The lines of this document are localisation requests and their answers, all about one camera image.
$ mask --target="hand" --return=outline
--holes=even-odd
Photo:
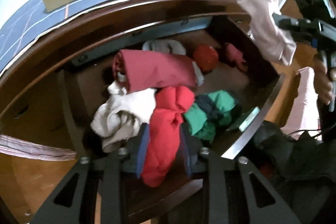
[[[335,95],[332,93],[332,83],[327,77],[327,68],[323,62],[317,57],[314,57],[314,67],[315,76],[314,76],[314,88],[318,94],[320,100],[329,105],[332,98]]]

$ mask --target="clothing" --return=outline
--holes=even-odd
[[[312,220],[328,196],[335,195],[335,140],[320,142],[306,132],[294,140],[264,121],[251,143],[272,161],[275,174],[270,182],[301,223],[334,223]]]
[[[181,54],[186,55],[186,50],[183,45],[176,40],[173,39],[156,39],[146,41],[142,45],[143,51],[153,51],[153,52],[161,52],[161,53],[173,53],[173,54]],[[200,68],[193,62],[194,72],[197,80],[197,86],[203,85],[204,83],[204,75],[201,72]]]
[[[286,125],[281,128],[281,131],[285,134],[290,134],[300,129],[319,128],[319,111],[316,104],[318,95],[314,89],[314,70],[310,67],[305,67],[298,70],[298,72],[301,75],[297,90],[298,95],[293,102]],[[292,137],[298,139],[302,133],[303,131],[298,132]],[[317,133],[316,131],[309,132],[311,136]]]
[[[218,64],[218,53],[211,46],[199,45],[193,52],[193,59],[202,72],[210,72]]]
[[[0,134],[0,153],[21,158],[48,161],[74,160],[76,152],[45,146]]]
[[[127,94],[118,81],[109,87],[110,98],[101,105],[91,123],[91,128],[101,136],[104,152],[115,150],[114,144],[138,134],[143,122],[149,123],[155,109],[155,89]]]
[[[142,45],[142,50],[186,55],[185,47],[181,42],[173,39],[148,40]]]
[[[243,53],[231,43],[224,43],[221,62],[228,64],[230,67],[237,67],[241,72],[247,72],[247,64],[243,58]]]
[[[126,75],[128,93],[166,86],[196,86],[193,60],[184,55],[120,50],[113,60],[113,74]]]
[[[156,95],[156,109],[150,121],[150,142],[141,177],[150,187],[159,186],[172,166],[180,145],[182,113],[194,102],[185,86],[166,87]]]
[[[278,0],[237,0],[251,16],[251,31],[254,42],[268,61],[289,66],[292,63],[296,44],[289,31],[275,25],[273,13],[279,14]]]
[[[219,90],[196,96],[195,103],[184,118],[191,135],[212,143],[216,129],[228,127],[239,114],[238,102],[228,92]]]

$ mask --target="blue table surface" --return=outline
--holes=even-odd
[[[0,30],[0,72],[38,35],[66,18],[105,1],[107,0],[75,0],[48,13],[42,0],[29,0]]]

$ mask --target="pink cloth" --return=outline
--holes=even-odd
[[[237,67],[241,72],[247,72],[247,63],[243,58],[243,53],[231,43],[224,43],[223,45],[223,60],[222,62],[228,64],[230,67]]]
[[[286,125],[281,128],[284,134],[290,134],[293,131],[304,129],[319,128],[319,111],[317,109],[318,95],[314,89],[314,70],[305,67],[298,70],[301,75],[298,88],[298,96],[295,98],[291,113],[289,114]],[[303,132],[299,132],[292,137],[299,138]],[[311,136],[318,132],[311,131]]]
[[[182,113],[187,112],[195,94],[185,86],[163,88],[155,96],[156,109],[150,122],[150,142],[141,177],[150,187],[159,186],[170,167],[180,145]]]
[[[268,61],[286,66],[292,63],[296,44],[290,32],[275,25],[273,13],[279,14],[278,0],[237,0],[238,4],[251,16],[251,31],[255,44]]]
[[[0,153],[21,158],[48,161],[74,160],[76,152],[31,143],[0,134]]]
[[[196,86],[193,60],[184,55],[120,50],[113,60],[113,74],[126,75],[121,82],[128,93],[166,86]]]

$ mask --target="light pink fabric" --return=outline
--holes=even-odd
[[[305,67],[298,72],[301,75],[298,96],[294,100],[286,125],[281,128],[285,134],[301,129],[319,128],[319,111],[316,104],[318,95],[314,89],[314,70]],[[317,133],[316,131],[309,132],[311,136]],[[302,132],[299,132],[292,137],[297,139],[301,134]]]
[[[76,152],[31,143],[0,134],[0,153],[21,158],[48,161],[74,160]]]
[[[272,14],[281,15],[278,0],[237,0],[251,16],[255,44],[265,59],[286,66],[293,60],[296,44],[288,31],[275,25]]]

